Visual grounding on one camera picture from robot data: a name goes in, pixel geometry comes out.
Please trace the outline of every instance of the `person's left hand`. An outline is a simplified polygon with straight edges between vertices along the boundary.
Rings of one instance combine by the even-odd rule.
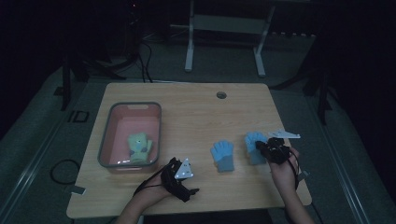
[[[135,224],[143,211],[160,200],[172,195],[164,186],[162,186],[162,183],[161,174],[157,174],[150,179],[150,181],[145,185],[146,188],[137,192],[126,204],[116,223]]]
[[[162,186],[162,183],[161,174],[157,174],[143,189],[136,193],[132,201],[138,201],[143,206],[143,209],[146,209],[160,200],[171,196],[172,194]]]

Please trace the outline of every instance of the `wooden table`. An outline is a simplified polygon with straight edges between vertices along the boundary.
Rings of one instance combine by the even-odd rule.
[[[217,93],[227,94],[219,99]],[[194,177],[183,181],[199,188],[183,203],[166,198],[145,215],[256,209],[284,206],[272,181],[268,164],[250,165],[244,137],[283,129],[274,101],[264,84],[111,83],[99,108],[92,135],[67,208],[72,218],[112,217],[120,214],[134,190],[150,174],[111,174],[97,160],[109,109],[117,102],[157,102],[163,108],[160,164],[176,157],[189,158]],[[219,140],[233,143],[235,170],[218,173],[210,148]],[[303,204],[311,203],[304,181],[297,190]]]

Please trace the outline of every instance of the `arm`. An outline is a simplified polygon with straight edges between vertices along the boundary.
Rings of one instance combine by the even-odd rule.
[[[290,148],[290,150],[298,157],[299,153],[296,149]],[[294,156],[289,158],[291,164],[293,164],[294,169],[297,170],[297,160]],[[285,203],[286,211],[294,223],[314,223],[314,220],[309,216],[308,212],[305,210],[303,203],[297,195],[294,188],[294,173],[288,162],[283,162],[278,165],[276,163],[270,162],[271,174],[279,191],[280,197],[282,197]]]
[[[146,185],[148,188],[142,189],[136,193],[136,195],[126,204],[116,223],[135,224],[147,208],[159,202],[163,198],[170,196],[171,193],[169,193],[163,186],[156,186],[161,185],[161,183],[161,174],[158,174],[151,179]]]

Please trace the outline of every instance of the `dark background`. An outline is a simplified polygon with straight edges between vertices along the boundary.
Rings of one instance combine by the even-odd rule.
[[[117,38],[125,21],[149,23],[166,35],[170,23],[188,24],[189,17],[189,1],[185,0],[112,0],[100,4],[76,0],[0,1],[0,138],[46,78],[63,64],[64,55],[73,56],[79,51],[108,61],[111,49],[107,43]],[[255,4],[202,1],[197,9],[252,17],[267,12],[267,3],[263,11]],[[277,5],[271,31],[317,36],[301,72],[316,66],[331,71],[330,85],[395,201],[396,153],[392,141],[396,139],[395,2],[313,1]]]

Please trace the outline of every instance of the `white tag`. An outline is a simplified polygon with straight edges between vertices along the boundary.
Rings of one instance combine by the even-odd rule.
[[[301,138],[299,134],[296,133],[288,133],[282,130],[278,130],[275,133],[268,133],[271,137],[276,137],[276,138]]]
[[[175,179],[192,178],[193,176],[194,174],[191,171],[189,159],[186,158],[186,160],[184,160],[178,168]]]

